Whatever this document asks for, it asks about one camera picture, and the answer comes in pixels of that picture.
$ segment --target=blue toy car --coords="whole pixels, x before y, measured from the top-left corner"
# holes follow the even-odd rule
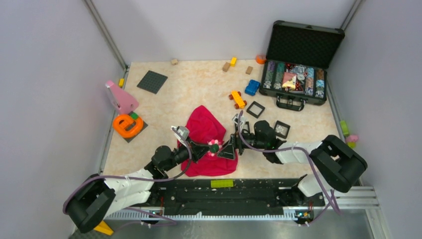
[[[245,89],[245,93],[247,93],[248,95],[254,96],[260,85],[261,83],[255,80],[250,80],[249,85]]]

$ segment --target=yellow block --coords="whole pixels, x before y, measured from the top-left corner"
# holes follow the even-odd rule
[[[349,142],[349,143],[347,143],[347,145],[349,145],[350,148],[355,148],[356,147],[356,143],[355,142]]]
[[[233,179],[211,180],[212,188],[231,188],[233,187]]]
[[[104,221],[101,221],[100,224],[94,228],[94,230],[109,236],[113,235],[114,233],[113,230]]]
[[[121,79],[120,79],[120,81],[119,81],[119,86],[120,86],[120,88],[122,88],[122,87],[123,87],[123,84],[124,84],[124,78],[121,78]]]
[[[237,58],[236,58],[236,57],[233,57],[233,58],[231,59],[231,61],[230,61],[230,66],[231,66],[231,67],[233,67],[233,66],[236,64],[236,60],[237,60]]]

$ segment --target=case handle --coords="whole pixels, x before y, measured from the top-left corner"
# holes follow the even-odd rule
[[[280,102],[281,99],[282,98],[280,96],[277,96],[277,101],[276,101],[277,107],[292,110],[292,111],[301,111],[301,110],[303,110],[303,108],[305,107],[305,104],[306,104],[305,100],[300,100],[301,105],[295,106],[295,105],[293,105],[293,99],[294,98],[287,97],[287,103],[281,103]]]

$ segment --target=white wall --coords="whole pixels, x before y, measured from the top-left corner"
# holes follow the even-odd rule
[[[394,238],[421,238],[422,1],[363,4],[329,69]]]
[[[96,172],[123,75],[82,1],[0,3],[0,234],[67,238],[66,197]]]
[[[340,27],[353,0],[95,0],[126,62],[254,59],[272,23]]]

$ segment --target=open tool case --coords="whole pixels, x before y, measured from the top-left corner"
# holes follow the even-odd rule
[[[303,110],[305,103],[324,104],[325,70],[343,38],[341,29],[276,21],[259,92],[277,97],[278,107],[294,111]]]

